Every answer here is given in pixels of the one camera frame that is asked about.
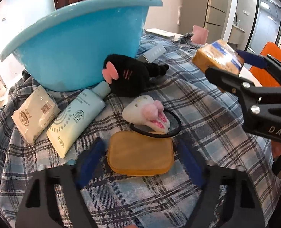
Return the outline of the yellow blue cigarette pack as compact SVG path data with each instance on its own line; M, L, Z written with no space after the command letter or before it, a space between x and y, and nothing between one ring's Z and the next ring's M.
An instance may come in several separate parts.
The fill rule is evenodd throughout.
M238 53L222 39L198 49L193 57L193 64L203 73L209 67L216 67L239 75L244 62Z

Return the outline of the light green sunscreen tube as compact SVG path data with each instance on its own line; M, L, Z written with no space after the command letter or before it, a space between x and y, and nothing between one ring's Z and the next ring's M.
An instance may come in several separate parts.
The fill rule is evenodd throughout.
M73 143L105 108L104 98L111 92L105 81L85 89L53 121L46 135L54 149L64 158Z

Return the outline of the white tissue pack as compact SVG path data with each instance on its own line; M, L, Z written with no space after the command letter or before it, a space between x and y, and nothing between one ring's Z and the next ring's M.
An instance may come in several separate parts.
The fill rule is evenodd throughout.
M38 86L21 107L13 112L12 120L23 139L33 144L59 112L56 102L43 87Z

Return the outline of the black plush hair clip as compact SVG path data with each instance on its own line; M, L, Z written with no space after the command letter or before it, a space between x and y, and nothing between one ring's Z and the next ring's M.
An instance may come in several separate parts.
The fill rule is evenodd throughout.
M150 86L151 78L166 75L169 65L141 62L125 55L110 54L103 64L102 75L111 92L119 97L137 97Z

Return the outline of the orange chair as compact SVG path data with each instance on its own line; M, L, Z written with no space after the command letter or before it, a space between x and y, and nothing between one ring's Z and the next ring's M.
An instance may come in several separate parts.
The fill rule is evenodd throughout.
M267 42L260 57L263 63L250 68L252 75L263 87L281 87L281 49Z

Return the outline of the pink card holder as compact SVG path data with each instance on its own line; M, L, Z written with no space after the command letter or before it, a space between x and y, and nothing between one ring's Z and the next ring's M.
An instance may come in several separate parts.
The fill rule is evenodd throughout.
M191 37L192 42L201 45L206 44L209 34L209 31L207 29L194 25L192 33L193 33L193 36Z

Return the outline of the beige refrigerator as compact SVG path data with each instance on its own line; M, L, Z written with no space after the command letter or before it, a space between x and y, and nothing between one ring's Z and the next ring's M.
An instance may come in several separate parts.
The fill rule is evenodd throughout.
M209 31L207 43L222 39L228 20L230 0L208 0L204 28Z

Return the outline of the blue plastic basin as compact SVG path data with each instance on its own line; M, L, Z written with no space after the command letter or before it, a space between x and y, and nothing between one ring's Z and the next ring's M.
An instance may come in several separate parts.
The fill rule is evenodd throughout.
M44 88L83 89L103 80L110 54L137 55L150 7L161 0L85 0L64 6L20 32L2 50Z

